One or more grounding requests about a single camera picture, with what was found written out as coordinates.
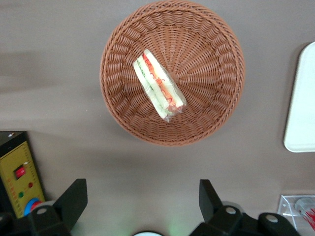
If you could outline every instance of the white tray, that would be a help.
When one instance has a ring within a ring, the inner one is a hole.
[[[315,42],[300,55],[284,145],[292,152],[315,151]]]

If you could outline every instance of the red object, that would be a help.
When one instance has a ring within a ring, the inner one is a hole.
[[[302,215],[303,218],[311,225],[313,230],[315,230],[315,208],[306,211],[305,214]]]
[[[23,175],[25,175],[25,173],[26,173],[26,172],[25,172],[25,169],[24,169],[23,166],[19,167],[19,168],[14,172],[16,179],[19,179],[20,177],[22,177]]]
[[[34,210],[34,208],[38,205],[38,204],[41,204],[42,201],[37,201],[35,202],[32,206],[31,206],[31,211]]]

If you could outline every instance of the plastic wrapped sandwich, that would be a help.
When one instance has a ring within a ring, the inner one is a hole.
[[[187,105],[184,95],[148,49],[133,63],[133,68],[163,120],[169,122],[172,116],[183,112]]]

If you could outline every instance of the wicker basket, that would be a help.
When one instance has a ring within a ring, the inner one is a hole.
[[[149,49],[187,99],[167,123],[143,91],[132,63]],[[127,17],[113,31],[101,59],[106,105],[128,132],[150,143],[183,146],[218,130],[237,105],[245,77],[243,53],[231,28],[189,1],[159,1]]]

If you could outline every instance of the red switch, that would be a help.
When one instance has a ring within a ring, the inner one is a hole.
[[[25,169],[24,166],[21,165],[19,166],[15,171],[14,171],[14,175],[16,177],[16,179],[19,179],[20,177],[22,177],[23,175],[25,175]]]

